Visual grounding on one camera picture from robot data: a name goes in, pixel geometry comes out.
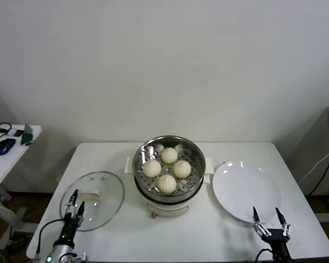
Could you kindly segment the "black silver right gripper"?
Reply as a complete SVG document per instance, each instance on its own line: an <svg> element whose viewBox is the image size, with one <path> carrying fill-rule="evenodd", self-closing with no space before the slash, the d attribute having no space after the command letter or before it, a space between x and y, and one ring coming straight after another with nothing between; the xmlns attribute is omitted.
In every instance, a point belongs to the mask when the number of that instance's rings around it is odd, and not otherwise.
<svg viewBox="0 0 329 263"><path fill-rule="evenodd" d="M262 241L269 244L274 262L291 263L292 258L287 248L287 242L290 240L290 227L284 215L278 208L275 208L277 217L282 229L267 229L260 222L257 210L253 206L253 228L261 237Z"/></svg>

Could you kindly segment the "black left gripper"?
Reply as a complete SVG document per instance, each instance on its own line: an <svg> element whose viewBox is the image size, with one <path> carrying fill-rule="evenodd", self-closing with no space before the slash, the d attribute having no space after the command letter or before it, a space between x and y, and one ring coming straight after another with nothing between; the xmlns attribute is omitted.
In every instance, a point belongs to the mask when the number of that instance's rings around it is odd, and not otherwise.
<svg viewBox="0 0 329 263"><path fill-rule="evenodd" d="M58 238L58 245L67 245L69 247L75 246L74 237L77 229L80 227L83 221L84 214L84 201L80 204L77 213L74 214L77 197L78 189L74 190L66 204L66 215L63 218L64 225Z"/></svg>

